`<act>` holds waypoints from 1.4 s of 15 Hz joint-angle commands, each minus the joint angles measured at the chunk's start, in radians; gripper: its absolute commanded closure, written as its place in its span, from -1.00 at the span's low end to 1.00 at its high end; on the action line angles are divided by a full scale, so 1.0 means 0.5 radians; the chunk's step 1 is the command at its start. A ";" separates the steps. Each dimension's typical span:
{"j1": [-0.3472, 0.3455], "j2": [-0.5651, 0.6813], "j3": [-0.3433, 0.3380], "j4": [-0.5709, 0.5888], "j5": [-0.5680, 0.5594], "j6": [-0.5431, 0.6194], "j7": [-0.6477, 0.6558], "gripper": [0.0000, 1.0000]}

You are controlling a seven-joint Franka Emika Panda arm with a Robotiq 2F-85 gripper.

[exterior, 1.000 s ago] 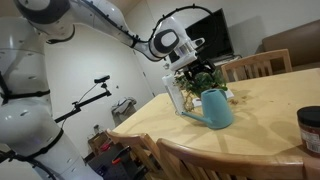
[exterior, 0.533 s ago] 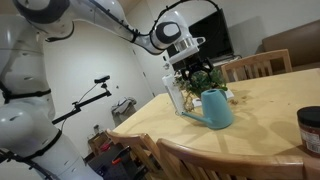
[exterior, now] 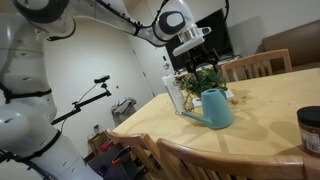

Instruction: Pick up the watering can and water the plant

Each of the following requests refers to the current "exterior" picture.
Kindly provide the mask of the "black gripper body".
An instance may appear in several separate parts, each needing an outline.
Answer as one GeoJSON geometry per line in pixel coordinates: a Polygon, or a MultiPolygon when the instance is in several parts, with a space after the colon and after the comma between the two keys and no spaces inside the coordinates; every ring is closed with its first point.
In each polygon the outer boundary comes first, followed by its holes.
{"type": "Polygon", "coordinates": [[[206,46],[204,44],[200,44],[198,46],[196,46],[195,48],[192,48],[191,50],[187,51],[187,59],[185,60],[192,60],[194,63],[199,62],[200,64],[203,63],[209,63],[210,62],[210,56],[209,56],[209,52],[212,49],[207,49],[206,46]]]}

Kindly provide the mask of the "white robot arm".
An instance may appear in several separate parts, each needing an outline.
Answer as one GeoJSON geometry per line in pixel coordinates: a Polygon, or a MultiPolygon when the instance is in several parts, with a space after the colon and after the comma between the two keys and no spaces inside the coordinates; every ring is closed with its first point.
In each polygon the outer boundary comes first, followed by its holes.
{"type": "Polygon", "coordinates": [[[132,18],[124,0],[1,0],[0,152],[43,180],[103,180],[84,160],[88,128],[57,118],[70,101],[97,93],[105,70],[135,70],[131,37],[157,49],[173,37],[177,55],[204,43],[184,0],[160,0],[158,10],[132,18]]]}

